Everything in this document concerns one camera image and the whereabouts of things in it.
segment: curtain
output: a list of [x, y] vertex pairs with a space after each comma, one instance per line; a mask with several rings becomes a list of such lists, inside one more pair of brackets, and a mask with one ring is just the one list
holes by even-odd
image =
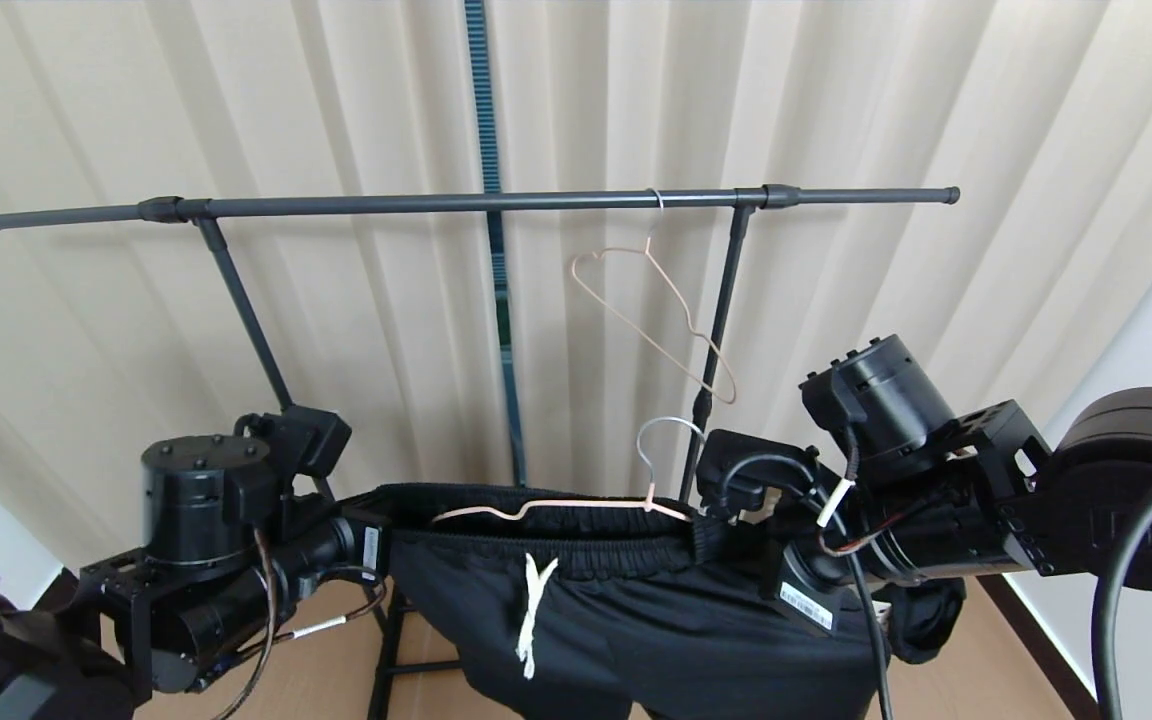
[[[1060, 407], [1152, 282], [1152, 3], [488, 1], [506, 191], [948, 185], [957, 205], [759, 211], [712, 427], [820, 444], [809, 370], [900, 333], [956, 410]], [[477, 192], [462, 3], [0, 3], [0, 211]], [[721, 210], [653, 245], [707, 329]], [[506, 218], [535, 486], [641, 493], [634, 433], [694, 384], [573, 286], [653, 211]], [[333, 478], [511, 478], [482, 215], [221, 220]], [[591, 287], [699, 373], [642, 259]], [[719, 387], [726, 378], [719, 373]], [[0, 501], [68, 564], [141, 543], [138, 456], [275, 407], [194, 228], [0, 232]], [[685, 438], [647, 449], [662, 492]]]

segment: wooden floor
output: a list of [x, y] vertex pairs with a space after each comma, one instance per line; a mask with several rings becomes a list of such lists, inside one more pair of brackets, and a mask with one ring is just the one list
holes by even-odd
[[[361, 589], [329, 583], [303, 602], [295, 626], [351, 609], [362, 600]], [[326, 632], [275, 647], [251, 700], [238, 720], [313, 717], [316, 720], [364, 720], [371, 695], [372, 670], [380, 647], [374, 620], [362, 617]], [[419, 616], [408, 616], [400, 662], [449, 660], [456, 651]], [[137, 712], [137, 720], [206, 720], [228, 705], [247, 682], [247, 667], [230, 673], [200, 696], [160, 696]], [[968, 602], [954, 637], [937, 660], [909, 666], [893, 661], [892, 705], [901, 720], [1068, 720], [1056, 692], [1011, 634], [993, 602], [975, 582], [968, 583]], [[472, 691], [460, 670], [399, 679], [394, 683], [392, 720], [515, 719], [507, 708]], [[646, 720], [635, 708], [634, 720]], [[878, 718], [872, 710], [870, 719]]]

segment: black fabric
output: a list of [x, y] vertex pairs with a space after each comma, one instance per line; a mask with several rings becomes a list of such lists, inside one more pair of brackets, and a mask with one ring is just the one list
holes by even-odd
[[887, 585], [874, 600], [892, 602], [887, 637], [892, 652], [910, 665], [940, 655], [968, 597], [963, 578], [929, 579], [916, 588]]
[[[874, 692], [859, 601], [817, 638], [758, 598], [761, 530], [616, 509], [516, 511], [535, 488], [385, 486], [365, 502], [394, 524], [391, 574], [456, 644], [477, 692], [531, 720], [622, 720], [631, 702], [672, 720], [855, 720]], [[681, 510], [684, 506], [675, 505]], [[525, 552], [558, 558], [536, 616], [535, 677], [515, 644], [526, 612]]]

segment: elastic waistband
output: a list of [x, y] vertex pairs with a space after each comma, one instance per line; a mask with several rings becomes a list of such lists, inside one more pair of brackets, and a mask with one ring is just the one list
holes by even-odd
[[439, 555], [472, 556], [516, 564], [524, 552], [547, 564], [558, 558], [558, 574], [567, 579], [644, 577], [717, 560], [733, 536], [742, 535], [721, 521], [695, 514], [681, 502], [658, 500], [687, 511], [691, 523], [659, 511], [605, 507], [545, 507], [522, 520], [479, 514], [430, 521], [442, 511], [476, 505], [517, 511], [529, 500], [622, 500], [573, 493], [465, 484], [403, 483], [376, 488], [355, 502], [388, 516], [395, 543], [415, 543]]

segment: pink hanger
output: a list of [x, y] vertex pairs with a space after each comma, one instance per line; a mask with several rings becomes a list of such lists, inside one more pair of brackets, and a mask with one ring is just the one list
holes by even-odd
[[639, 457], [643, 460], [644, 464], [647, 467], [647, 497], [643, 500], [530, 500], [522, 503], [522, 507], [517, 511], [503, 511], [498, 510], [495, 507], [490, 505], [476, 505], [475, 507], [460, 507], [456, 510], [444, 511], [442, 515], [435, 516], [429, 523], [433, 525], [440, 520], [461, 518], [465, 515], [479, 515], [488, 514], [495, 515], [500, 520], [522, 520], [522, 516], [526, 515], [532, 507], [616, 507], [616, 509], [622, 510], [642, 510], [642, 511], [660, 511], [662, 515], [668, 515], [669, 518], [682, 520], [684, 523], [690, 523], [691, 516], [687, 515], [684, 511], [677, 511], [672, 509], [672, 507], [666, 507], [664, 505], [658, 505], [655, 502], [655, 467], [652, 465], [652, 460], [646, 456], [643, 450], [643, 430], [652, 427], [657, 423], [664, 423], [664, 420], [670, 420], [670, 423], [680, 423], [685, 425], [691, 432], [700, 438], [700, 447], [705, 446], [705, 433], [704, 430], [696, 427], [690, 420], [682, 418], [675, 418], [673, 415], [662, 416], [662, 418], [653, 418], [643, 423], [643, 427], [639, 427], [639, 434], [634, 439], [634, 445], [639, 452]]
[[[639, 333], [639, 336], [643, 338], [643, 340], [647, 341], [650, 344], [652, 344], [652, 347], [657, 348], [657, 350], [661, 355], [666, 356], [666, 359], [670, 361], [670, 363], [677, 365], [679, 369], [687, 374], [687, 377], [699, 382], [700, 387], [708, 389], [710, 395], [717, 397], [718, 401], [726, 402], [727, 406], [732, 406], [733, 402], [736, 402], [736, 376], [732, 372], [732, 366], [727, 364], [726, 357], [723, 357], [721, 350], [718, 350], [718, 346], [714, 344], [714, 341], [710, 340], [710, 336], [707, 336], [707, 334], [699, 332], [696, 328], [696, 325], [695, 323], [692, 323], [691, 319], [691, 308], [687, 305], [687, 301], [684, 300], [684, 297], [682, 297], [682, 291], [679, 291], [679, 287], [677, 285], [675, 285], [675, 282], [673, 282], [673, 278], [670, 278], [668, 273], [664, 272], [662, 266], [660, 266], [660, 263], [658, 263], [658, 260], [652, 255], [652, 236], [654, 236], [657, 226], [660, 223], [660, 218], [664, 218], [664, 197], [660, 196], [660, 194], [655, 190], [650, 190], [650, 191], [652, 191], [654, 196], [657, 196], [657, 204], [660, 211], [659, 214], [657, 214], [655, 221], [652, 223], [652, 229], [649, 229], [647, 232], [647, 241], [644, 243], [643, 250], [635, 250], [631, 247], [605, 247], [604, 250], [598, 250], [593, 252], [582, 252], [581, 255], [576, 255], [575, 258], [573, 258], [571, 264], [567, 266], [568, 272], [571, 272], [573, 281], [576, 281], [576, 285], [579, 285], [582, 288], [584, 288], [584, 290], [589, 293], [590, 297], [593, 297], [593, 300], [598, 301], [599, 305], [607, 308], [608, 313], [615, 314], [617, 319], [621, 320], [621, 323], [630, 325], [630, 328], [632, 328], [634, 332]], [[644, 331], [644, 328], [641, 328], [639, 325], [634, 323], [634, 320], [630, 320], [626, 318], [624, 314], [621, 314], [621, 311], [616, 310], [615, 306], [609, 305], [607, 300], [604, 300], [602, 296], [598, 295], [598, 293], [594, 291], [594, 288], [589, 287], [588, 285], [585, 285], [585, 281], [582, 281], [579, 274], [576, 273], [576, 266], [579, 265], [579, 262], [586, 258], [601, 260], [604, 256], [607, 255], [608, 252], [628, 252], [634, 255], [643, 255], [644, 258], [647, 259], [647, 263], [652, 264], [652, 268], [655, 270], [657, 274], [660, 275], [664, 279], [664, 281], [669, 286], [669, 290], [673, 291], [673, 296], [675, 296], [675, 300], [677, 300], [682, 305], [682, 313], [684, 313], [684, 317], [687, 319], [687, 332], [691, 333], [691, 338], [699, 338], [700, 340], [705, 341], [705, 343], [708, 344], [710, 350], [712, 350], [714, 353], [714, 356], [717, 356], [718, 363], [723, 366], [723, 370], [726, 370], [728, 379], [732, 379], [730, 396], [718, 395], [718, 391], [714, 389], [712, 384], [705, 382], [699, 377], [696, 377], [696, 374], [692, 374], [691, 370], [687, 369], [687, 365], [682, 363], [681, 359], [677, 359], [677, 357], [666, 351], [666, 348], [660, 347], [660, 343], [654, 341], [653, 338], [650, 336], [649, 333]]]

